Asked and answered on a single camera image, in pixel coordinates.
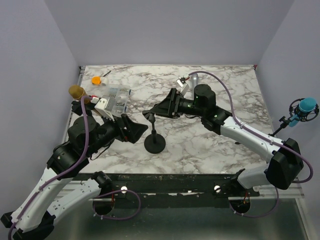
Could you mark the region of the black round-base microphone stand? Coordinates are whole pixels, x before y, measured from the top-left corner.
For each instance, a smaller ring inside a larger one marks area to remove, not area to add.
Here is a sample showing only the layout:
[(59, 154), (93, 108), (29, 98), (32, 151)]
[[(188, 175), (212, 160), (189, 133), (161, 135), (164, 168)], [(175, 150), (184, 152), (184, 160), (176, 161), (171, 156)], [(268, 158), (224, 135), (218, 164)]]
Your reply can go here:
[(158, 134), (155, 128), (155, 114), (149, 110), (144, 110), (142, 115), (151, 123), (151, 134), (148, 135), (144, 140), (145, 149), (151, 154), (161, 153), (166, 146), (166, 140), (161, 135)]

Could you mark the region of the silver mesh-head microphone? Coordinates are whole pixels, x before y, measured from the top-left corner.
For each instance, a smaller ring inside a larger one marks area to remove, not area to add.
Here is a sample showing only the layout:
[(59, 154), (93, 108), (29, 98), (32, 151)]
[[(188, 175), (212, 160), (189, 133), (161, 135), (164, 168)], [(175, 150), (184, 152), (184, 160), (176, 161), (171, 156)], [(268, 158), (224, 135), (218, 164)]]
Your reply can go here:
[(199, 83), (199, 75), (197, 73), (191, 74), (189, 76), (189, 86), (192, 94), (194, 93), (194, 89), (198, 85), (198, 83)]

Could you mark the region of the gold microphone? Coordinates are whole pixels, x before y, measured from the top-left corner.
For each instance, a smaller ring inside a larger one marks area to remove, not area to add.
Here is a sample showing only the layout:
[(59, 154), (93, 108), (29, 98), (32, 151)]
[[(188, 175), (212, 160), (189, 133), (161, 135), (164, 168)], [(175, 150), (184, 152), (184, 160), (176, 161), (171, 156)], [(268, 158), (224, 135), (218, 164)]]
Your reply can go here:
[(84, 88), (82, 88), (79, 85), (72, 85), (69, 87), (68, 92), (74, 101), (81, 101), (82, 97), (85, 96), (84, 104), (85, 104), (85, 108), (86, 108), (86, 114), (88, 116), (92, 116), (93, 112), (95, 112), (96, 114), (99, 115), (99, 113), (97, 113), (94, 109), (95, 104), (91, 103), (91, 99), (89, 99), (89, 97), (91, 98), (91, 96), (89, 96), (86, 93)]

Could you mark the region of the black stand holding gold microphone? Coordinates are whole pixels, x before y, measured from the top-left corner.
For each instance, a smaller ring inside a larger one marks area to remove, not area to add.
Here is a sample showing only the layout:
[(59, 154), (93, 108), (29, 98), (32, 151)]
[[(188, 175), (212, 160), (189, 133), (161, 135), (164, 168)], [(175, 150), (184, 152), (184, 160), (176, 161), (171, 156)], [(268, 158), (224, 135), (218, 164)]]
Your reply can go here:
[(77, 116), (81, 116), (86, 113), (86, 106), (81, 101), (73, 100), (71, 102), (71, 112)]

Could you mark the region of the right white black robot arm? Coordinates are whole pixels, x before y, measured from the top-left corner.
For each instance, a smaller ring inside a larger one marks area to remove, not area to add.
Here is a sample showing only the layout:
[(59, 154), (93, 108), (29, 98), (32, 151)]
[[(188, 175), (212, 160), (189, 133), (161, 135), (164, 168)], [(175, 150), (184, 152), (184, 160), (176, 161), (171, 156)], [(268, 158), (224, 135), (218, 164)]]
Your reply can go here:
[(236, 173), (230, 183), (230, 191), (236, 196), (263, 185), (286, 190), (304, 167), (295, 140), (288, 138), (284, 141), (244, 124), (231, 112), (217, 106), (216, 94), (207, 84), (195, 87), (192, 100), (184, 98), (176, 88), (172, 88), (163, 101), (143, 114), (171, 119), (181, 115), (200, 117), (207, 130), (244, 145), (265, 160), (264, 166), (242, 169)]

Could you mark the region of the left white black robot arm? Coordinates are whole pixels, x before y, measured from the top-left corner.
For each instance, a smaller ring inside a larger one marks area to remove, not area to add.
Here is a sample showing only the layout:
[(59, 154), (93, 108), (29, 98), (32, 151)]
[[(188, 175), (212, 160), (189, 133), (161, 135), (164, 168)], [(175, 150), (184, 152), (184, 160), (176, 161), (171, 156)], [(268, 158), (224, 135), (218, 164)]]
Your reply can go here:
[(67, 213), (86, 200), (107, 197), (113, 189), (111, 179), (95, 172), (81, 187), (57, 200), (60, 191), (89, 164), (89, 157), (114, 140), (136, 143), (148, 126), (133, 122), (126, 114), (100, 125), (92, 116), (81, 116), (67, 130), (68, 141), (57, 146), (30, 195), (15, 211), (2, 215), (9, 229), (8, 239), (44, 240)]

